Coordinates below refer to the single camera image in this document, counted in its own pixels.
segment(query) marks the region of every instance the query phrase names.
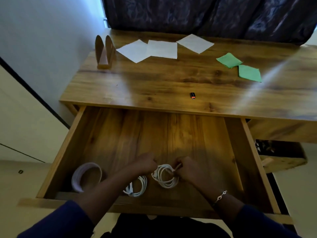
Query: curtain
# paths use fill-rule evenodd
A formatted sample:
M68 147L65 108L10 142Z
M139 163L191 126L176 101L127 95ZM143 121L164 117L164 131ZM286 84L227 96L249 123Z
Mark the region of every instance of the curtain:
M304 44L317 0L103 0L113 29Z

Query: hand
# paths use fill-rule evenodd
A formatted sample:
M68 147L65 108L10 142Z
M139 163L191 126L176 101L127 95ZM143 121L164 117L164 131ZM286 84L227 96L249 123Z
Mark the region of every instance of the hand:
M200 168L199 164L189 156L177 158L173 167L176 168L180 163L182 166L174 171L174 173L177 176L180 176L183 180L196 186L201 182L201 180L207 178L207 175Z
M150 174L158 167L154 154L151 152L141 154L131 165L137 170L139 176Z

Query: sticky note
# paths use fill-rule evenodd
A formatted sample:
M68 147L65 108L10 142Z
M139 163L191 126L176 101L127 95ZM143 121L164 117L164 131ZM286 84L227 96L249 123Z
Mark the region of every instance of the sticky note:
M149 40L147 44L147 55L177 59L177 43Z
M262 82L260 70L247 65L239 65L239 77L248 80Z
M233 68L243 63L239 59L237 59L235 56L233 56L231 53L227 53L226 55L216 59L218 62L221 62L227 68Z
M194 34L190 34L187 37L184 37L183 39L177 41L177 43L198 54L202 53L203 51L214 45L213 42L206 41Z
M142 42L140 39L118 48L117 51L135 63L138 63L149 57L146 54L147 44Z

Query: white cable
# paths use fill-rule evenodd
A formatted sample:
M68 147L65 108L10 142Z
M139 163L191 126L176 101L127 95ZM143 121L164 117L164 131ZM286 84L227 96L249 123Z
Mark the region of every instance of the white cable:
M72 176L72 187L73 187L73 189L74 189L75 191L80 192L80 193L81 193L81 192L84 192L84 191L82 190L81 186L80 186L80 180L81 180L82 175L83 175L87 170L89 170L89 169L91 169L91 168L98 168L98 169L100 170L100 178L99 178L99 181L98 181L98 183L100 183L101 177L102 177L102 170L101 170L100 166L99 166L98 164L95 164L95 163L92 163L92 162L90 162L90 163L85 163L85 164L79 166L79 167L75 170L75 172L74 172L74 174L73 174L73 176Z
M172 166L170 166L169 164L162 164L159 165L158 168L154 171L154 173L152 173L152 177L154 180L156 180L160 186L162 186L163 188L173 188L178 184L178 177L173 177L171 180L168 181L163 181L162 180L162 173L163 171L168 172L169 174L173 174L174 169L172 168Z
M147 178L146 178L146 176L139 176L138 179L141 181L141 184L142 184L142 188L141 188L140 192L133 193L132 182L126 187L126 189L123 192L130 197L138 197L138 196L142 195L145 192L145 189L147 186Z

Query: person's left hand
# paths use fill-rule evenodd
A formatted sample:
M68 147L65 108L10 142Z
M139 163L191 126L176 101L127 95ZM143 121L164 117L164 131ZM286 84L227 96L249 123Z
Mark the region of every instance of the person's left hand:
M140 173L140 176L154 172L158 165L152 152L141 154L131 163Z

